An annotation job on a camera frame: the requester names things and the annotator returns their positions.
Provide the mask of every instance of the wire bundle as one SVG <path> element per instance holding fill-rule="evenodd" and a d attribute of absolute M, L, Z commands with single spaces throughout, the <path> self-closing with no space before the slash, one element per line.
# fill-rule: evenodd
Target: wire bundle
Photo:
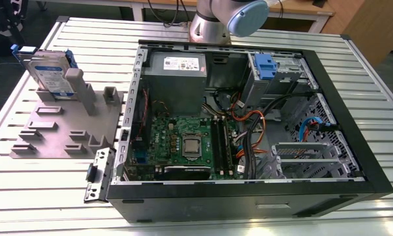
<path fill-rule="evenodd" d="M 314 95 L 314 92 L 299 92 L 299 93 L 291 93 L 291 94 L 286 94 L 286 95 L 279 96 L 263 108 L 262 117 L 287 98 L 295 97 L 295 96 L 309 97 L 313 95 Z M 246 163 L 245 164 L 246 167 L 245 167 L 243 171 L 245 171 L 245 175 L 246 175 L 247 179 L 255 179 L 255 157 L 254 157 L 254 150 L 251 149 L 250 136 L 251 136 L 254 127 L 255 127 L 257 123 L 259 122 L 259 119 L 261 119 L 261 116 L 257 116 L 247 128 L 246 135 L 243 136 L 243 139 L 242 139 L 242 150 L 245 153 L 243 158 L 245 158 L 245 163 Z"/>

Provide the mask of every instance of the sticker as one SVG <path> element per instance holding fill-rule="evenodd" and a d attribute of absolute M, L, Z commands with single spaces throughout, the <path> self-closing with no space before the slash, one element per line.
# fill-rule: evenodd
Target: sticker
<path fill-rule="evenodd" d="M 237 166 L 237 172 L 243 173 L 243 166 L 241 166 L 241 165 Z"/>
<path fill-rule="evenodd" d="M 198 60 L 197 58 L 163 58 L 162 68 L 165 70 L 198 71 Z"/>
<path fill-rule="evenodd" d="M 239 106 L 239 108 L 243 107 L 243 103 L 239 100 L 235 101 L 235 104 Z"/>
<path fill-rule="evenodd" d="M 57 96 L 73 96 L 74 91 L 70 83 L 63 79 L 63 71 L 57 66 L 35 66 L 37 76 L 49 90 L 49 92 Z"/>

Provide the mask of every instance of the aluminum table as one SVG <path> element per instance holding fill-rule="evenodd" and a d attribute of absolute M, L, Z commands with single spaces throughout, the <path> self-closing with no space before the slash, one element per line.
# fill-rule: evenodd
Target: aluminum table
<path fill-rule="evenodd" d="M 186 41 L 187 29 L 159 23 L 69 18 L 42 49 L 70 48 L 94 90 L 127 91 L 138 39 Z M 321 63 L 393 184 L 393 94 L 354 44 L 338 35 L 259 30 L 231 38 L 253 45 L 317 52 Z M 90 160 L 11 159 L 17 134 L 37 101 L 27 72 L 0 112 L 0 233 L 78 235 L 393 235 L 393 194 L 313 219 L 129 224 L 109 204 L 82 203 Z"/>

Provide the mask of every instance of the metal bracket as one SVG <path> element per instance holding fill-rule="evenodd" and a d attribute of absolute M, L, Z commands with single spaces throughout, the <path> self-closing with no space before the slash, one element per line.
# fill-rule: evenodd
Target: metal bracket
<path fill-rule="evenodd" d="M 110 173 L 115 150 L 110 147 L 97 150 L 94 162 L 86 171 L 85 180 L 87 181 L 83 203 L 106 203 L 106 193 L 110 183 Z"/>

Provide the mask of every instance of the side panel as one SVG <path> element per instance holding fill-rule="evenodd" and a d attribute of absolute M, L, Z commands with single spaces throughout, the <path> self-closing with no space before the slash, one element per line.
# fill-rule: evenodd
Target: side panel
<path fill-rule="evenodd" d="M 286 195 L 110 200 L 129 223 L 319 216 L 363 195 Z"/>

